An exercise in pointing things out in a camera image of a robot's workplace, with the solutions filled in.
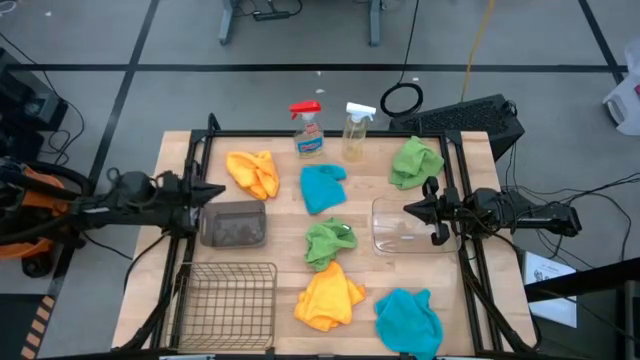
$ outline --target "desk leg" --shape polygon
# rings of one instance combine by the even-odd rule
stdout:
[[[220,23],[220,34],[218,35],[220,45],[225,45],[229,42],[229,32],[231,31],[233,6],[235,5],[235,2],[235,0],[222,0],[224,10],[222,12],[222,22]]]
[[[380,7],[381,0],[369,1],[369,46],[380,45]]]

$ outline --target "blue cloth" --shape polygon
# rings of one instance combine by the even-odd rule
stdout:
[[[300,188],[309,214],[317,214],[345,202],[347,196],[338,180],[346,178],[347,172],[338,165],[303,167],[300,173]]]
[[[376,303],[376,331],[386,347],[431,360],[442,343],[442,325],[429,308],[429,290],[416,295],[395,289]]]

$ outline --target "black floor stripe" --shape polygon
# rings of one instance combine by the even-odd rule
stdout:
[[[268,71],[402,71],[402,64],[15,64],[17,71],[125,72],[268,72]],[[407,71],[465,72],[465,64],[408,64]],[[473,72],[495,73],[607,73],[626,72],[613,65],[473,65]]]
[[[140,61],[140,56],[142,55],[142,50],[144,49],[144,43],[147,41],[147,36],[149,35],[149,30],[151,29],[153,18],[155,17],[156,11],[158,10],[159,2],[160,0],[152,0],[149,4],[149,9],[147,10],[147,15],[144,18],[142,28],[140,29],[140,33],[138,34],[138,40],[136,40],[136,45],[133,48],[133,53],[131,54],[129,65],[136,65]],[[118,121],[120,120],[120,115],[122,114],[122,108],[124,107],[125,101],[127,100],[127,95],[129,94],[129,89],[131,88],[131,83],[133,82],[134,75],[135,70],[133,70],[132,66],[129,66],[127,72],[124,75],[124,79],[122,80],[122,84],[120,85],[120,89],[118,90],[118,95],[116,95],[113,108],[111,109],[111,114],[109,115],[109,122],[107,123],[105,131],[102,135],[102,140],[100,140],[100,145],[98,146],[96,157],[93,160],[93,165],[91,166],[91,171],[89,172],[89,180],[91,180],[94,184],[98,183],[100,174],[102,173],[102,168],[104,167],[104,162],[107,159],[109,147],[111,146],[113,135],[116,132],[116,127],[118,126]]]
[[[587,18],[587,22],[589,23],[589,27],[591,28],[593,36],[596,38],[596,42],[600,47],[600,51],[602,52],[607,65],[609,66],[609,71],[611,71],[611,74],[613,75],[616,83],[620,84],[622,80],[624,80],[622,71],[620,71],[620,67],[616,62],[616,58],[613,56],[613,53],[609,48],[609,44],[607,44],[607,40],[604,38],[604,34],[602,34],[602,30],[600,30],[600,25],[598,25],[598,21],[593,15],[593,11],[591,11],[589,3],[587,2],[587,0],[578,0],[578,3],[582,8],[584,16]]]

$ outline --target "metal wire basket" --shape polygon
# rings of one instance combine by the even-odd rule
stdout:
[[[260,350],[274,343],[272,263],[190,263],[179,272],[165,346],[184,352]]]

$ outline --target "clear plastic bottle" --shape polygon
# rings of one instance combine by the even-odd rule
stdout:
[[[292,113],[291,120],[295,120],[298,114],[302,115],[303,126],[293,135],[296,153],[300,158],[311,158],[322,153],[324,131],[315,119],[315,115],[321,110],[322,107],[317,101],[304,101],[289,107]]]
[[[373,121],[376,108],[347,103],[347,123],[342,133],[342,157],[347,161],[360,161],[364,157],[364,141],[367,137],[367,121]]]

